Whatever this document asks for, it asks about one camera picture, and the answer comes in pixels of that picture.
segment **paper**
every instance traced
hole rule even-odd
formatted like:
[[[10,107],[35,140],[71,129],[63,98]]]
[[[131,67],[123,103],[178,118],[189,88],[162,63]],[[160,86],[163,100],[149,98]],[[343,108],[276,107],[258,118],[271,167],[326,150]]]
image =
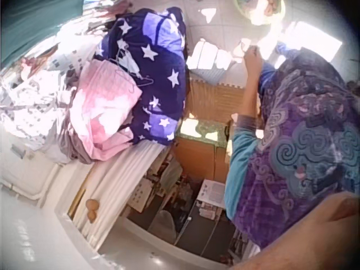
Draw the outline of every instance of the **paper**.
[[[211,180],[204,180],[197,199],[225,209],[224,194],[225,184]]]

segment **pile of clothes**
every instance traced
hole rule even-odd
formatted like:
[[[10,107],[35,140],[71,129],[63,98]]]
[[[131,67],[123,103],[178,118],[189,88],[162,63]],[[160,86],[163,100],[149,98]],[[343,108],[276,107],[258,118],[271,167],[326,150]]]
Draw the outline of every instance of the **pile of clothes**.
[[[100,43],[60,43],[43,69],[2,87],[1,121],[59,163],[107,160],[141,140],[169,145],[185,106],[185,33],[179,8],[141,9],[117,16]]]

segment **skin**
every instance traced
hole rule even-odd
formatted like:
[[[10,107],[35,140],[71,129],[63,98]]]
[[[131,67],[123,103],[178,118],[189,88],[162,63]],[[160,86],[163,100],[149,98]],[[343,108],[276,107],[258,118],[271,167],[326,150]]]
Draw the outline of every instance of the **skin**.
[[[240,114],[256,116],[262,59],[258,48],[245,54],[248,79]],[[232,270],[360,269],[360,199],[342,192],[329,196],[279,239]]]
[[[245,53],[244,60],[247,69],[247,81],[239,114],[256,118],[258,85],[263,67],[263,59],[259,48],[250,46]]]

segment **person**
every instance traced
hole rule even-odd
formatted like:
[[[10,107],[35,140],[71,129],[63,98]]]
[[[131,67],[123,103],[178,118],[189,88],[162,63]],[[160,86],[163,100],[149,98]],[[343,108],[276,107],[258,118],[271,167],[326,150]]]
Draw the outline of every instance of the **person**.
[[[248,78],[224,197],[229,219],[261,249],[326,197],[359,195],[357,99],[318,54],[283,44],[277,52],[287,57],[278,70],[263,63],[257,47],[245,54]],[[262,139],[255,136],[257,95]]]
[[[360,269],[359,198],[327,197],[274,243],[232,270]]]

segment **white curtain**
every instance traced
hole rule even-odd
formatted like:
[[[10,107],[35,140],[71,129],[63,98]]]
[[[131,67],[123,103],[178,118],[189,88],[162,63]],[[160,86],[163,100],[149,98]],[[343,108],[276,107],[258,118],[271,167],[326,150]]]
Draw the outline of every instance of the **white curtain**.
[[[136,185],[163,149],[164,146],[158,143],[142,141],[94,166],[73,222],[95,250],[100,248]],[[85,206],[88,199],[100,203],[92,224]]]

